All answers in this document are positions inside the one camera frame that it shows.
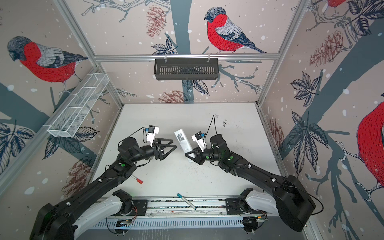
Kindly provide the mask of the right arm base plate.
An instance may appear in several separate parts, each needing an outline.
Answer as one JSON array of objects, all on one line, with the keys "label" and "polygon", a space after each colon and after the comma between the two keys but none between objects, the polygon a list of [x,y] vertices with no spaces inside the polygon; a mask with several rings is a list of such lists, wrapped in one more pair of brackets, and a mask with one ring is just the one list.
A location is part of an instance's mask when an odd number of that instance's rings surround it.
[{"label": "right arm base plate", "polygon": [[244,200],[225,199],[223,208],[228,215],[266,215],[267,213],[260,210],[253,210]]}]

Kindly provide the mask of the white remote control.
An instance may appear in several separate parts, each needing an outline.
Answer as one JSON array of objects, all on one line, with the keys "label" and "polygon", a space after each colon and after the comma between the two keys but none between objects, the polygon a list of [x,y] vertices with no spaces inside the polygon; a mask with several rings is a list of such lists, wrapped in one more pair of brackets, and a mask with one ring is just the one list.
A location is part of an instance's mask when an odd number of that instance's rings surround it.
[{"label": "white remote control", "polygon": [[184,151],[184,153],[188,153],[188,152],[193,150],[185,132],[183,131],[183,129],[175,131],[175,136],[176,136],[182,150]]}]

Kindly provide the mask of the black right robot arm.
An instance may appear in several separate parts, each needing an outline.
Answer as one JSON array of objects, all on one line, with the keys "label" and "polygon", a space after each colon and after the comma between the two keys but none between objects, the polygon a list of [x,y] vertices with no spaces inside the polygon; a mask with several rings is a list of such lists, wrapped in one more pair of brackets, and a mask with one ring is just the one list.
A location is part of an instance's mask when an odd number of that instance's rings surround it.
[{"label": "black right robot arm", "polygon": [[304,229],[316,204],[296,177],[275,175],[251,164],[231,151],[221,134],[211,137],[210,148],[207,146],[205,137],[206,135],[201,132],[192,136],[192,140],[199,146],[186,152],[187,158],[199,165],[203,165],[205,161],[217,161],[218,167],[226,173],[260,187],[275,200],[277,212],[288,227],[296,232]]}]

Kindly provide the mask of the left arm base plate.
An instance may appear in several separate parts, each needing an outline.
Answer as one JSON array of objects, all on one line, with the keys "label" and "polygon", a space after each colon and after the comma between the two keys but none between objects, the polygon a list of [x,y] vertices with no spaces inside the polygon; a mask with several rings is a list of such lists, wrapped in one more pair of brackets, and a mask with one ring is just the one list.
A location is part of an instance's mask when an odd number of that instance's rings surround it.
[{"label": "left arm base plate", "polygon": [[145,216],[148,207],[148,200],[131,200],[130,203],[123,204],[121,209],[111,217],[135,217]]}]

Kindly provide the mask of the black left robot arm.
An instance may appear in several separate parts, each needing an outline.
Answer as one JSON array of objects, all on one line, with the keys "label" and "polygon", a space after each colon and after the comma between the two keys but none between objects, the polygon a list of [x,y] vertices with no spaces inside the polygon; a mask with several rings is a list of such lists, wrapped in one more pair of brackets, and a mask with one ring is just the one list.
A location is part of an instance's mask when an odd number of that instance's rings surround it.
[{"label": "black left robot arm", "polygon": [[123,190],[115,191],[101,203],[97,201],[129,179],[137,169],[136,162],[151,158],[164,160],[176,148],[171,139],[155,138],[142,147],[132,137],[120,141],[117,159],[101,176],[67,200],[54,206],[48,203],[39,210],[30,239],[76,240],[99,221],[118,212],[128,214],[132,197]]}]

